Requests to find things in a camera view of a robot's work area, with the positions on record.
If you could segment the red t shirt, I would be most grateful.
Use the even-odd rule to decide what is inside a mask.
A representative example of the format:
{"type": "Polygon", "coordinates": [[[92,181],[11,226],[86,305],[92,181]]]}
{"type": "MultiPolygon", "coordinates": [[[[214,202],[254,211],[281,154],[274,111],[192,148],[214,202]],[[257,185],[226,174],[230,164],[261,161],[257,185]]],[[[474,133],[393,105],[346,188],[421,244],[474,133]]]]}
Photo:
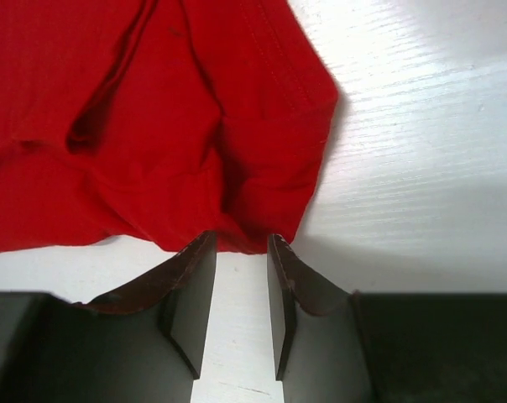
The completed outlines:
{"type": "Polygon", "coordinates": [[[292,239],[337,87],[285,1],[0,1],[0,253],[292,239]]]}

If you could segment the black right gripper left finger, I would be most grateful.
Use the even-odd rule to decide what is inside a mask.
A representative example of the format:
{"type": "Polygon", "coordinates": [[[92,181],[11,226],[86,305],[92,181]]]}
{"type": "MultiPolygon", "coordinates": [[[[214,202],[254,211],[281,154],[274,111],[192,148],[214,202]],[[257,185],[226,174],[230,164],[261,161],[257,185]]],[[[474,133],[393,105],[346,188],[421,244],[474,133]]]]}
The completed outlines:
{"type": "Polygon", "coordinates": [[[206,231],[87,303],[0,291],[0,402],[187,402],[216,271],[206,231]]]}

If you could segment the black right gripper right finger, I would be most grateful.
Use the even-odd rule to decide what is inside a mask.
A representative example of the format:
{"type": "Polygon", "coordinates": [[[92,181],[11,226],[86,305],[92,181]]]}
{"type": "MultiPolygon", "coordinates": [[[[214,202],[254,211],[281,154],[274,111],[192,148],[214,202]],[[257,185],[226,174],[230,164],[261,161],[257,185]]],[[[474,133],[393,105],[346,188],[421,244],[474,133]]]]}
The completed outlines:
{"type": "Polygon", "coordinates": [[[507,402],[507,294],[346,292],[269,236],[287,402],[507,402]]]}

